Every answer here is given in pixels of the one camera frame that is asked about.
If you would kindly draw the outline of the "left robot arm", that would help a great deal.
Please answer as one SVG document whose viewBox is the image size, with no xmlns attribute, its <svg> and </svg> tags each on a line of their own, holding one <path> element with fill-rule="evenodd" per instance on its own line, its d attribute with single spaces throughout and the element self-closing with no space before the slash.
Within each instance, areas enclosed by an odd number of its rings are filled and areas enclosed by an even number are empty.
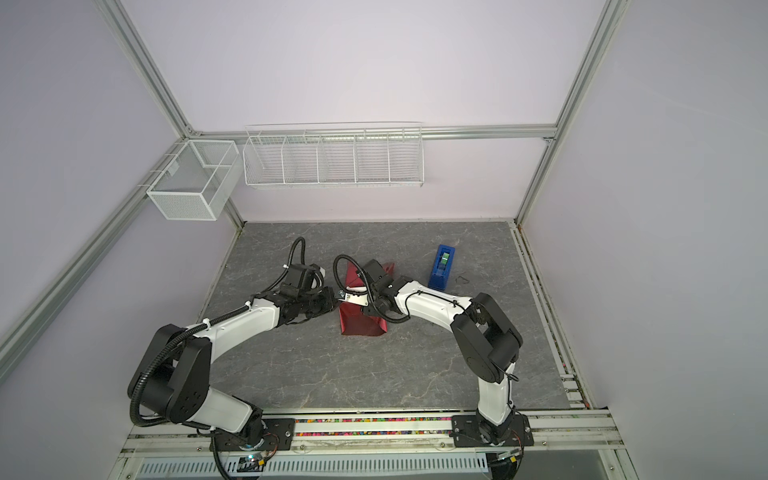
<svg viewBox="0 0 768 480">
<path fill-rule="evenodd" d="M 142 428 L 177 424 L 222 431 L 258 446 L 266 434 L 261 409 L 213 388 L 212 365 L 259 334 L 304 323 L 336 305 L 323 269 L 307 263 L 306 241 L 296 238 L 279 277 L 242 306 L 155 332 L 127 388 L 131 422 Z"/>
</svg>

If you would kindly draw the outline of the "blue tape dispenser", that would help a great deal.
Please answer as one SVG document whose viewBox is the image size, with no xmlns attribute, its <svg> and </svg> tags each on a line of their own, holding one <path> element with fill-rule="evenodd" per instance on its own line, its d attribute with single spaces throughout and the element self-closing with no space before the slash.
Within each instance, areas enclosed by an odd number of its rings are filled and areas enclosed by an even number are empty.
<svg viewBox="0 0 768 480">
<path fill-rule="evenodd" d="M 428 287 L 430 289 L 438 291 L 446 290 L 454 257 L 454 247 L 444 244 L 439 245 L 428 281 Z"/>
</svg>

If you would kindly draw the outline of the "aluminium front rail frame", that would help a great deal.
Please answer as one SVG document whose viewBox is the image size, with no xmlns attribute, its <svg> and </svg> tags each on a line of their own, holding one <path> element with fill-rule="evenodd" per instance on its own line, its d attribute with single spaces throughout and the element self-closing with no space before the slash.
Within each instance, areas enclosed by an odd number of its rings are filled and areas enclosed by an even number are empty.
<svg viewBox="0 0 768 480">
<path fill-rule="evenodd" d="M 478 453 L 487 458 L 489 477 L 503 464 L 520 466 L 525 454 L 557 451 L 588 451 L 597 457 L 598 468 L 610 479 L 637 476 L 624 441 L 607 410 L 530 410 L 534 445 L 529 447 L 456 447 L 449 434 L 454 415 L 464 411 L 321 411 L 271 413 L 266 418 L 290 417 L 296 422 L 289 450 L 221 452 L 214 457 L 211 436 L 179 426 L 133 430 L 110 472 L 112 479 L 136 479 L 146 459 L 212 458 L 216 465 L 226 458 L 253 454 L 259 464 L 283 455 L 395 455 Z"/>
</svg>

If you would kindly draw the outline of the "small white mesh basket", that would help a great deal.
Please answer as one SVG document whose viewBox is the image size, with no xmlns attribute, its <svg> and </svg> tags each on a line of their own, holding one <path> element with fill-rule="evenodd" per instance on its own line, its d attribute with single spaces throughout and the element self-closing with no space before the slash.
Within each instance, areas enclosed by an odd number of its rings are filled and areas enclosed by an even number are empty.
<svg viewBox="0 0 768 480">
<path fill-rule="evenodd" d="M 187 140 L 148 187 L 161 214 L 175 221 L 215 221 L 243 174 L 231 140 Z"/>
</svg>

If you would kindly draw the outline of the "dark red wrapping paper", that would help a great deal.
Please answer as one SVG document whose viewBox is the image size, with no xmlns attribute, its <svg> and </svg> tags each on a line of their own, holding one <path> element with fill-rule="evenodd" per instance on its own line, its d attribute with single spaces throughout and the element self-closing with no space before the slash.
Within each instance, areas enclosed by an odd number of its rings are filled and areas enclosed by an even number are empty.
<svg viewBox="0 0 768 480">
<path fill-rule="evenodd" d="M 349 264 L 344 285 L 347 288 L 363 287 L 356 268 Z M 387 322 L 380 317 L 363 313 L 360 305 L 343 302 L 339 306 L 341 334 L 347 336 L 381 336 L 388 331 Z"/>
</svg>

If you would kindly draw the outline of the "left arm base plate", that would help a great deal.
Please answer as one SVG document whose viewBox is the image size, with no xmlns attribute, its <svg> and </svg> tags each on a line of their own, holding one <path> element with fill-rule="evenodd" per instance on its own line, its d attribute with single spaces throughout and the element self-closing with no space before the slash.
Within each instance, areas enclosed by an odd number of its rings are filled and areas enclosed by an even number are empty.
<svg viewBox="0 0 768 480">
<path fill-rule="evenodd" d="M 289 450 L 294 437 L 294 418 L 261 418 L 246 425 L 239 433 L 215 430 L 213 439 L 221 452 Z"/>
</svg>

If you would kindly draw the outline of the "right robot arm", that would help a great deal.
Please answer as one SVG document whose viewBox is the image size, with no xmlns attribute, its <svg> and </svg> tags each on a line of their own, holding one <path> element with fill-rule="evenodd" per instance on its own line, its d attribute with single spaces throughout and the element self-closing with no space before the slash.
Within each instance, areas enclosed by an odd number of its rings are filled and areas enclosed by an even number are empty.
<svg viewBox="0 0 768 480">
<path fill-rule="evenodd" d="M 346 254 L 334 258 L 340 298 L 390 324 L 423 319 L 453 334 L 462 357 L 478 378 L 478 436 L 499 445 L 514 433 L 512 384 L 523 338 L 495 299 L 450 295 L 406 276 L 393 278 L 376 260 L 362 265 Z"/>
</svg>

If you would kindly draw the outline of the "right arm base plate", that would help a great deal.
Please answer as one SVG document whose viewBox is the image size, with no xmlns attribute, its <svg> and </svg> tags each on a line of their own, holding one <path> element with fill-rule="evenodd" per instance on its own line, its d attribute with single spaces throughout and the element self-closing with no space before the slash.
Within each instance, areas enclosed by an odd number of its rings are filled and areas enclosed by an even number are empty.
<svg viewBox="0 0 768 480">
<path fill-rule="evenodd" d="M 500 425 L 479 413 L 454 415 L 449 434 L 456 447 L 529 447 L 535 441 L 529 419 L 513 411 Z"/>
</svg>

